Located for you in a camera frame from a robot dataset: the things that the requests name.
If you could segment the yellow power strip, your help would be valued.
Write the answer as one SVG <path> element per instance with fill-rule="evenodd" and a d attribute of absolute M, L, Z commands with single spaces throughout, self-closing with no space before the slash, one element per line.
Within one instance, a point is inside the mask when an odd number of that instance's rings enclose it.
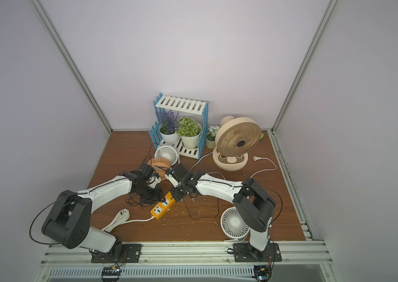
<path fill-rule="evenodd" d="M 158 204 L 150 211 L 151 215 L 156 219 L 159 220 L 163 217 L 163 215 L 172 207 L 175 203 L 175 199 L 171 192 L 165 195 L 165 199 Z"/>

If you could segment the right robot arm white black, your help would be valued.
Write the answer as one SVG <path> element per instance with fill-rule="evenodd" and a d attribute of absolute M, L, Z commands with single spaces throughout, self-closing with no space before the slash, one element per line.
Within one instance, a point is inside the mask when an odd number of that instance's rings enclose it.
<path fill-rule="evenodd" d="M 187 195 L 195 194 L 232 203 L 250 229 L 249 244 L 252 248 L 258 251 L 267 248 L 276 202 L 254 179 L 233 182 L 208 173 L 192 173 L 181 164 L 167 169 L 166 179 L 173 185 L 170 191 L 177 202 Z"/>

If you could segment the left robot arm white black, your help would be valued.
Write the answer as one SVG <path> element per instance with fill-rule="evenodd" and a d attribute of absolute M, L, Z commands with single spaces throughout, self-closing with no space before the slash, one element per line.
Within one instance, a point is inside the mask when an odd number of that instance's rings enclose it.
<path fill-rule="evenodd" d="M 90 225 L 91 215 L 112 200 L 135 193 L 144 203 L 163 200 L 158 184 L 161 177 L 148 164 L 137 170 L 124 172 L 93 188 L 73 192 L 65 190 L 49 207 L 41 232 L 51 238 L 52 244 L 61 244 L 67 249 L 82 247 L 112 256 L 115 260 L 123 256 L 122 240 L 108 231 Z"/>

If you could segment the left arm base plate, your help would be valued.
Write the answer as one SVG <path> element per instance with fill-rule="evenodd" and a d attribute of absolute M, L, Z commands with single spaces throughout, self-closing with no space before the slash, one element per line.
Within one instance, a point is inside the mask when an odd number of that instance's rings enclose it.
<path fill-rule="evenodd" d="M 119 243 L 112 247 L 108 253 L 94 250 L 92 251 L 91 263 L 138 263 L 142 246 L 142 244 Z"/>

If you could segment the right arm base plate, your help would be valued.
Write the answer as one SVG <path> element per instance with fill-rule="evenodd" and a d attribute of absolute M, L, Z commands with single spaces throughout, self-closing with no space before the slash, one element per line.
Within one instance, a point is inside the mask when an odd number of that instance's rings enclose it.
<path fill-rule="evenodd" d="M 282 262 L 279 245 L 269 242 L 263 251 L 251 246 L 249 242 L 234 243 L 228 253 L 234 256 L 236 262 Z"/>

